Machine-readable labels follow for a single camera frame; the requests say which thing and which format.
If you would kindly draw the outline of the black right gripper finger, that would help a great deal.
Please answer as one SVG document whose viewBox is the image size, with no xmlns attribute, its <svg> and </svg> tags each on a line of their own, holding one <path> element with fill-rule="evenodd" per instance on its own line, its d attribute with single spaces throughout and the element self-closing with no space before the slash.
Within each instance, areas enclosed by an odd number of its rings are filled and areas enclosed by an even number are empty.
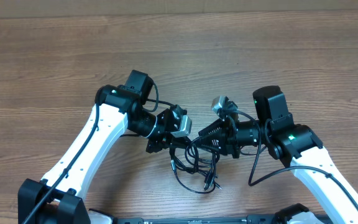
<svg viewBox="0 0 358 224">
<path fill-rule="evenodd" d="M 218 131 L 219 129 L 221 129 L 223 127 L 223 125 L 224 125 L 224 121 L 221 119 L 217 119 L 216 121 L 214 121 L 207 127 L 203 128 L 201 131 L 199 131 L 198 136 L 203 137 L 208 134 L 214 133 L 214 132 Z"/>
<path fill-rule="evenodd" d="M 218 154 L 228 154 L 226 149 L 226 133 L 222 130 L 198 133 L 198 140 L 196 146 L 208 149 L 211 152 Z"/>
</svg>

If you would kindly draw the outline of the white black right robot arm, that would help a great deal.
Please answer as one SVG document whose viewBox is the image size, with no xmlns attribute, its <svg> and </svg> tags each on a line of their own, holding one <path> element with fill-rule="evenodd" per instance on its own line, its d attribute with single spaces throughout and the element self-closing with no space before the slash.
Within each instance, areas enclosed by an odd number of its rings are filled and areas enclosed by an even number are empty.
<svg viewBox="0 0 358 224">
<path fill-rule="evenodd" d="M 226 96 L 213 100 L 211 109 L 218 119 L 202 129 L 198 147 L 237 159 L 244 146 L 268 149 L 283 168 L 257 180 L 254 186 L 279 173 L 290 171 L 313 194 L 333 223 L 358 223 L 358 193 L 343 177 L 322 140 L 314 131 L 295 124 L 284 93 L 279 86 L 265 86 L 254 91 L 257 118 L 239 121 L 242 112 Z"/>
</svg>

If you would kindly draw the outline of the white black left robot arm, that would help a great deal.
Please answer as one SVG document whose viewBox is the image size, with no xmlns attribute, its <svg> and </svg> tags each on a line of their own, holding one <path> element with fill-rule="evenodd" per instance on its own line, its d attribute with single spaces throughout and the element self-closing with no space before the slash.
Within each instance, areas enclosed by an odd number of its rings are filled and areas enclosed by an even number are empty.
<svg viewBox="0 0 358 224">
<path fill-rule="evenodd" d="M 113 223 L 112 216 L 87 210 L 94 175 L 113 144 L 127 131 L 147 138 L 147 152 L 184 146 L 192 121 L 173 105 L 154 115 L 144 108 L 155 82 L 131 71 L 126 83 L 102 86 L 91 114 L 63 157 L 41 178 L 26 179 L 18 191 L 19 223 Z"/>
</svg>

